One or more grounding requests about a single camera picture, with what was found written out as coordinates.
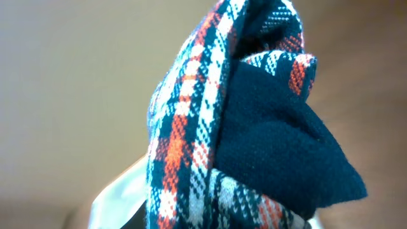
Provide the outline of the red navy plaid shirt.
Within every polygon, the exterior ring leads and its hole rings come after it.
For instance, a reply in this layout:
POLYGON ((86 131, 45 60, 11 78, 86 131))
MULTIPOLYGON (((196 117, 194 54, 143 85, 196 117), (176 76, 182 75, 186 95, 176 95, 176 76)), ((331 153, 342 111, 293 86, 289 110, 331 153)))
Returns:
POLYGON ((365 184, 307 104, 316 58, 290 1, 222 0, 148 109, 148 228, 309 228, 365 184))

